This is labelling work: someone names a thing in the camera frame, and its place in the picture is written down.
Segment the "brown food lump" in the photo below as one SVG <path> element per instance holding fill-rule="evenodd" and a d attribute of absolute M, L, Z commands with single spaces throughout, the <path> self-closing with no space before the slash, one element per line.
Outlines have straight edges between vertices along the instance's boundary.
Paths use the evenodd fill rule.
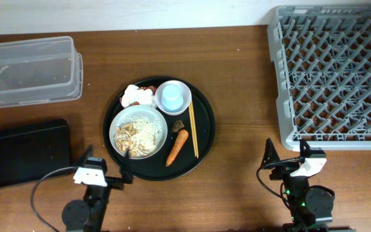
<path fill-rule="evenodd" d="M 177 121 L 174 123 L 174 125 L 173 125 L 171 131 L 172 131 L 173 133 L 178 133 L 178 132 L 180 132 L 184 127 L 185 127 L 185 126 L 184 126 L 184 123 L 183 123 L 181 120 L 177 120 Z"/>

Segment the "grey-white plate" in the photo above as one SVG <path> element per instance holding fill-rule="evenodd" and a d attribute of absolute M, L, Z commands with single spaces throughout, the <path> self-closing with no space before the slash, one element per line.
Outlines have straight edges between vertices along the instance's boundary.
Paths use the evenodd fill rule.
<path fill-rule="evenodd" d="M 121 152 L 117 151 L 114 143 L 112 142 L 112 136 L 114 134 L 114 127 L 120 126 L 122 124 L 128 123 L 128 122 L 133 122 L 134 118 L 137 117 L 147 117 L 151 121 L 156 120 L 159 125 L 162 127 L 162 134 L 159 136 L 159 147 L 157 150 L 152 153 L 148 157 L 144 158 L 139 158 L 139 159 L 134 159 L 134 160 L 141 160 L 141 159 L 146 159 L 149 158 L 155 154 L 163 147 L 166 139 L 167 139 L 167 122 L 163 115 L 156 109 L 150 107 L 150 106 L 143 106 L 143 105 L 137 105 L 137 106 L 130 106 L 124 110 L 122 110 L 120 113 L 118 113 L 115 118 L 111 122 L 111 126 L 109 127 L 108 130 L 108 137 L 111 142 L 111 146 L 113 149 L 119 154 L 124 156 Z"/>

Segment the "rice and peanut scraps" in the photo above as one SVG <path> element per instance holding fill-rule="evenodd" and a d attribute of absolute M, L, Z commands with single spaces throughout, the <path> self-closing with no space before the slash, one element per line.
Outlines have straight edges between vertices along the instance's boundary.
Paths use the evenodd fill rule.
<path fill-rule="evenodd" d="M 162 127 L 156 120 L 137 117 L 133 122 L 114 127 L 112 142 L 123 155 L 129 153 L 132 159 L 139 159 L 157 150 L 161 134 Z"/>

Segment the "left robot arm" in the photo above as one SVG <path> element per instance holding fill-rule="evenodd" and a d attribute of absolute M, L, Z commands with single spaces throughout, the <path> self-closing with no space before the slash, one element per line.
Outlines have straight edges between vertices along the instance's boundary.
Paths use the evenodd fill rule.
<path fill-rule="evenodd" d="M 82 200 L 67 203 L 62 221 L 67 231 L 100 231 L 111 191 L 123 190 L 126 184 L 133 183 L 129 153 L 123 155 L 120 177 L 107 176 L 106 161 L 93 156 L 92 146 L 73 167 L 76 169 L 74 183 L 86 186 L 86 191 Z"/>

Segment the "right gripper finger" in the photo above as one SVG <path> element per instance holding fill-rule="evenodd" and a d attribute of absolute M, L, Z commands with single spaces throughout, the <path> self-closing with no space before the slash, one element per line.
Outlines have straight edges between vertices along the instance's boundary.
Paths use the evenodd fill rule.
<path fill-rule="evenodd" d="M 271 139 L 268 138 L 265 143 L 265 152 L 263 155 L 261 169 L 272 169 L 280 162 L 280 158 L 277 151 L 272 143 Z"/>
<path fill-rule="evenodd" d="M 300 156 L 305 158 L 323 158 L 324 151 L 320 148 L 311 148 L 305 139 L 301 139 Z"/>

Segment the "orange carrot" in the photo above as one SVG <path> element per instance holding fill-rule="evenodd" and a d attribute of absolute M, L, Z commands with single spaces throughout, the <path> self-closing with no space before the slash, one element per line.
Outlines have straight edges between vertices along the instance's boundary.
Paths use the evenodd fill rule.
<path fill-rule="evenodd" d="M 188 136 L 189 136 L 189 132 L 187 130 L 180 130 L 178 132 L 178 135 L 175 140 L 175 143 L 173 144 L 172 150 L 170 151 L 167 157 L 166 166 L 172 165 L 177 155 L 179 154 L 180 150 L 182 149 L 183 145 L 185 144 L 186 140 L 188 139 Z"/>

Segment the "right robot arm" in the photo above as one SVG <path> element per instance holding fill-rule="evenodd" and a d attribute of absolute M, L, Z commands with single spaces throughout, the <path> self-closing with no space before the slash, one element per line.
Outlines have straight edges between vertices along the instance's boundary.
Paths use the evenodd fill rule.
<path fill-rule="evenodd" d="M 256 170 L 259 183 L 274 196 L 282 200 L 290 211 L 290 224 L 282 226 L 287 232 L 347 232 L 349 227 L 329 227 L 333 221 L 335 193 L 333 190 L 309 184 L 309 178 L 317 175 L 327 161 L 326 153 L 320 148 L 312 148 L 306 140 L 300 140 L 300 155 L 281 160 L 271 139 L 265 143 L 262 163 Z M 260 178 L 260 171 L 269 169 L 271 180 L 280 181 L 277 193 Z"/>

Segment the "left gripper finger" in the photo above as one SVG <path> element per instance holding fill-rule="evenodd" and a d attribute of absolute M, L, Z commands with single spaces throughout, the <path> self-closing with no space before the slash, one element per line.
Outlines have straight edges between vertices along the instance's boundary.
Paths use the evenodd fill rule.
<path fill-rule="evenodd" d="M 125 152 L 121 160 L 120 174 L 125 184 L 133 183 L 133 172 L 132 172 L 131 163 L 130 163 L 129 150 Z"/>
<path fill-rule="evenodd" d="M 82 156 L 74 163 L 75 167 L 81 167 L 85 165 L 88 158 L 93 155 L 93 145 L 89 145 L 87 150 L 82 154 Z"/>

